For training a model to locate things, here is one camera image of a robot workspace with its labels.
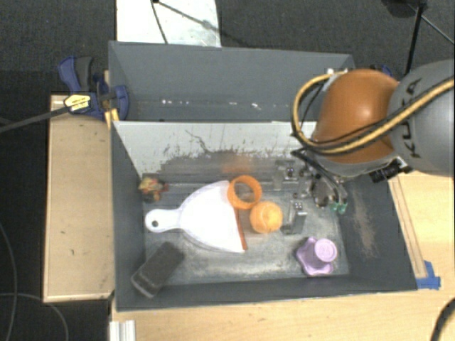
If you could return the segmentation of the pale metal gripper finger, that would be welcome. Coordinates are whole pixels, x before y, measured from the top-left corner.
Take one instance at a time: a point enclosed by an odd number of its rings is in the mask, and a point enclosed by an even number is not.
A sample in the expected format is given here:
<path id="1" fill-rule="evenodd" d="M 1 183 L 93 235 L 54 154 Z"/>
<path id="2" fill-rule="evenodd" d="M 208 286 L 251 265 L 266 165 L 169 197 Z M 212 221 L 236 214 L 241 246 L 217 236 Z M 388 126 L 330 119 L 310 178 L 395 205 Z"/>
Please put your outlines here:
<path id="1" fill-rule="evenodd" d="M 306 216 L 307 212 L 304 210 L 303 202 L 292 200 L 289 205 L 287 220 L 282 225 L 282 233 L 301 234 Z"/>
<path id="2" fill-rule="evenodd" d="M 299 181 L 300 167 L 294 160 L 277 160 L 274 164 L 272 174 L 272 185 L 274 190 L 282 190 L 285 183 Z"/>

